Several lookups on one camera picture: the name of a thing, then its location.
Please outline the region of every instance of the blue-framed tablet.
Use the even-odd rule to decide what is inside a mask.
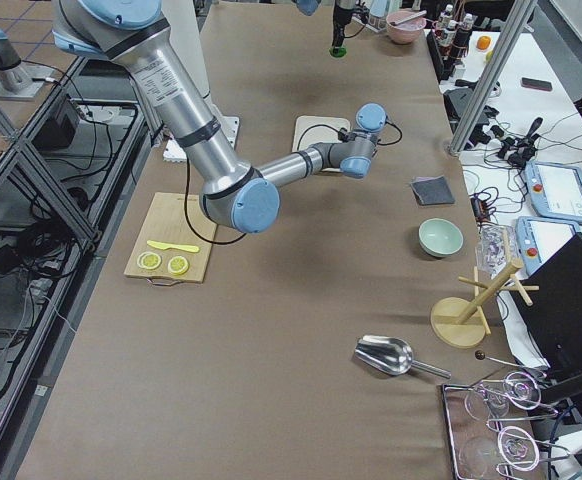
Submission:
[[[582,171],[577,166],[531,161],[524,173],[538,215],[582,225]]]
[[[573,220],[518,218],[515,234],[527,274],[531,275],[540,268],[579,231],[580,225]]]

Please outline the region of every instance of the computer monitor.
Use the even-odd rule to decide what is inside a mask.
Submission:
[[[533,306],[515,302],[549,376],[564,381],[582,374],[582,233],[576,233],[524,283],[538,285]],[[582,415],[582,393],[571,400]]]

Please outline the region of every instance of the yellow knife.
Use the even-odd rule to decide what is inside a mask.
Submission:
[[[190,253],[198,253],[200,251],[200,247],[197,245],[179,245],[177,243],[157,242],[155,240],[147,240],[147,245],[157,248],[158,250],[168,250],[169,248],[173,248],[175,250],[182,250],[183,252]]]

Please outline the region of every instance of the lemon half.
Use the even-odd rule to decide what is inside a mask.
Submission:
[[[144,270],[155,270],[162,263],[162,257],[155,252],[142,252],[136,263]]]
[[[169,260],[167,269],[172,275],[182,275],[189,269],[189,261],[182,255],[176,255]]]

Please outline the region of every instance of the smartphone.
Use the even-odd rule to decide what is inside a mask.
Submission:
[[[535,78],[522,77],[520,79],[520,85],[525,88],[534,88],[544,92],[550,92],[553,90],[553,85],[551,85],[551,82],[547,82],[546,80],[537,80]]]

